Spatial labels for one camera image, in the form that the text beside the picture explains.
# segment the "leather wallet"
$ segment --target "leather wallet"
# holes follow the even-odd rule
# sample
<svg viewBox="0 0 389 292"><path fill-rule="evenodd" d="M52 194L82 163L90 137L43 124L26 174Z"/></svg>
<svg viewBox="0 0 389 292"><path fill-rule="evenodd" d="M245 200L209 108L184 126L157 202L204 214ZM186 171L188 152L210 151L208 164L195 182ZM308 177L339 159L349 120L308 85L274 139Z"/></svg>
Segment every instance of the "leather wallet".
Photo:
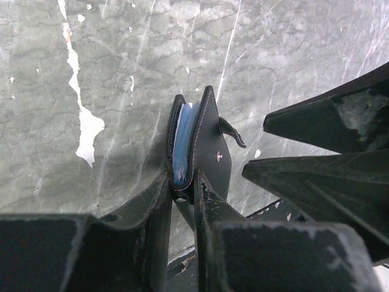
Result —
<svg viewBox="0 0 389 292"><path fill-rule="evenodd" d="M210 185L219 196L223 199L227 198L232 163L223 134L233 137L240 147L246 148L238 131L225 119L219 117L213 88L207 86L189 137L188 168L185 174L185 182L182 185L175 184L173 181L173 147L179 113L185 103L186 101L181 94L176 95L168 121L166 143L168 177L172 197L176 204L179 203L177 204L179 209L180 205L193 205L193 175L197 170L204 172Z"/></svg>

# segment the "gray surface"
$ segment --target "gray surface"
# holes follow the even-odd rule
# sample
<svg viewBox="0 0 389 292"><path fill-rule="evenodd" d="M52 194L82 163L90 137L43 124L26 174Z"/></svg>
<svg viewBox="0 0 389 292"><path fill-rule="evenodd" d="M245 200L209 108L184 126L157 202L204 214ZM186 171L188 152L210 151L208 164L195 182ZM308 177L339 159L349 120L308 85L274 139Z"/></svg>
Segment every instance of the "gray surface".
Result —
<svg viewBox="0 0 389 292"><path fill-rule="evenodd" d="M266 113L386 63L385 2L67 0L82 104L105 123L92 169L75 154L80 107L58 3L0 1L0 212L100 216L120 206L161 170L175 94L196 101L206 85L248 145L227 138L229 203L244 215L262 208L275 197L241 177L257 149L260 158L328 153L263 133ZM170 253L191 244L174 208Z"/></svg>

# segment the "metal rivet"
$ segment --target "metal rivet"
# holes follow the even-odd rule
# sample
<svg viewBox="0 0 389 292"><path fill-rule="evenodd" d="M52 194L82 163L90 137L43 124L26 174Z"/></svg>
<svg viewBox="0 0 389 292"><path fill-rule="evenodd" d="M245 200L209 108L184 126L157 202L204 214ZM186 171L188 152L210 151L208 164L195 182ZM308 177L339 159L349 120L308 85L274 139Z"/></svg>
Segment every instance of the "metal rivet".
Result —
<svg viewBox="0 0 389 292"><path fill-rule="evenodd" d="M179 198L176 198L176 202L178 202L178 203L182 203L182 202L185 202L187 199L186 198L184 198L184 197L179 197Z"/></svg>
<svg viewBox="0 0 389 292"><path fill-rule="evenodd" d="M217 152L216 154L216 159L218 160L218 162L220 161L220 159L223 158L223 154L220 153L220 151Z"/></svg>

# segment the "gray tabletop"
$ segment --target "gray tabletop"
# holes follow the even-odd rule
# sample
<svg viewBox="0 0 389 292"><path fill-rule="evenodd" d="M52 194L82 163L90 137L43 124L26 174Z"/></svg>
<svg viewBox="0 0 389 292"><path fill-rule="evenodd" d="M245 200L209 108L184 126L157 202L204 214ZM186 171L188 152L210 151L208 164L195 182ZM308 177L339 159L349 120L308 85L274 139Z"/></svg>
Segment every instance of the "gray tabletop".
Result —
<svg viewBox="0 0 389 292"><path fill-rule="evenodd" d="M0 1L0 212L119 207L164 166L174 96L207 85L248 145L226 138L228 201L255 212L276 197L248 160L329 154L263 133L265 115L386 63L388 21L385 0ZM193 235L172 221L173 257Z"/></svg>

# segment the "wallet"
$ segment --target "wallet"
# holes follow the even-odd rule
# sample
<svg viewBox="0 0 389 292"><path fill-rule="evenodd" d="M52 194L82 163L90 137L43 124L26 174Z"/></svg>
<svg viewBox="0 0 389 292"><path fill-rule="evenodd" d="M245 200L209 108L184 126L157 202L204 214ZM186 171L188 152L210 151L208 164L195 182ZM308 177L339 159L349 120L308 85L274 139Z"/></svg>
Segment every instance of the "wallet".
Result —
<svg viewBox="0 0 389 292"><path fill-rule="evenodd" d="M204 172L213 190L220 197L227 198L232 163L223 134L233 137L240 147L246 148L238 131L225 119L219 117L212 86L205 88L200 104L192 107L192 109L198 109L194 115L192 125L189 125L188 130L190 132L186 137L188 141L177 141L176 139L182 137L177 134L177 131L184 118L182 110L186 104L183 95L176 95L171 108L166 135L167 169L171 193L181 211L187 209L189 205L193 205L193 175L198 170ZM183 180L178 184L174 181L173 150L181 143L188 145L184 151L187 167L185 172L182 173ZM185 219L190 225L190 221L193 222L192 219L186 218L186 216Z"/></svg>

